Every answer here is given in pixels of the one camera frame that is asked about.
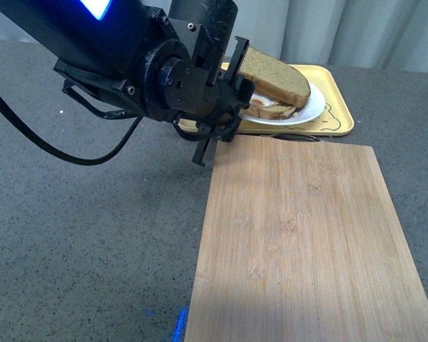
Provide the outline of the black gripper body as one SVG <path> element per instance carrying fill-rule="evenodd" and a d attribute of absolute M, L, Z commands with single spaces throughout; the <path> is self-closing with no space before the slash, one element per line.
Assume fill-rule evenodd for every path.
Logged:
<path fill-rule="evenodd" d="M 197 142 L 192 161 L 204 166 L 209 142 L 233 141 L 242 119 L 240 111 L 250 107 L 255 84 L 239 73 L 250 46 L 237 37 L 228 69 L 219 70 L 212 83 L 208 71 L 179 58 L 167 60 L 160 69 L 160 94 L 167 109 L 176 110 L 169 121 L 179 136 Z"/>

